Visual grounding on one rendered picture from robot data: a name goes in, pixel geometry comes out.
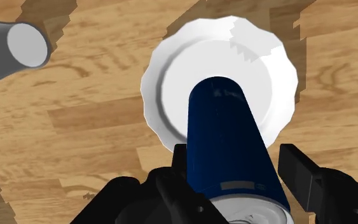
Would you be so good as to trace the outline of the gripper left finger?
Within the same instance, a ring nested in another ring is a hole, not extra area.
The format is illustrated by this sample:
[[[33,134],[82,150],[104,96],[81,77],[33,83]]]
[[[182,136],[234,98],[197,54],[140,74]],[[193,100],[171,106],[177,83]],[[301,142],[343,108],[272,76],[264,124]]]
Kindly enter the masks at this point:
[[[186,155],[186,145],[176,144],[172,165],[153,169],[145,182],[110,180],[70,224],[228,224],[187,183]]]

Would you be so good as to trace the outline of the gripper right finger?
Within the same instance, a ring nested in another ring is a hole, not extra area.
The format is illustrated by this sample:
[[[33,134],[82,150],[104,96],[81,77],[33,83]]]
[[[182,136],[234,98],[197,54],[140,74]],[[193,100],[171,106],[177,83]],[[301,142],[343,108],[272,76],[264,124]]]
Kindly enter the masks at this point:
[[[293,144],[281,144],[278,174],[315,224],[358,224],[358,182],[336,169],[319,167]]]

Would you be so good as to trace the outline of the dark blue can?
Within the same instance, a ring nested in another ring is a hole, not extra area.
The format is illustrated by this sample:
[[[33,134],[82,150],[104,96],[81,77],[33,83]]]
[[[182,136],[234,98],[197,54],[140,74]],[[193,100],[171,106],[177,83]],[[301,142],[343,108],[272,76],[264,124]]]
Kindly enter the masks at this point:
[[[188,106],[186,179],[233,224],[294,224],[266,146],[240,86],[207,78]]]

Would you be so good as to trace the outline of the white scalloped plate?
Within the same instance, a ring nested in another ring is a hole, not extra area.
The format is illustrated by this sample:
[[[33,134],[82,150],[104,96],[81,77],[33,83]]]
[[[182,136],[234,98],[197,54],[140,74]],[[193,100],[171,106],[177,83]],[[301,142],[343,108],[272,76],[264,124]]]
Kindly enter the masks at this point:
[[[235,16],[190,21],[153,50],[141,95],[162,145],[173,150],[186,142],[190,92],[213,76],[240,85],[265,145],[272,145],[295,110],[296,68],[276,35]]]

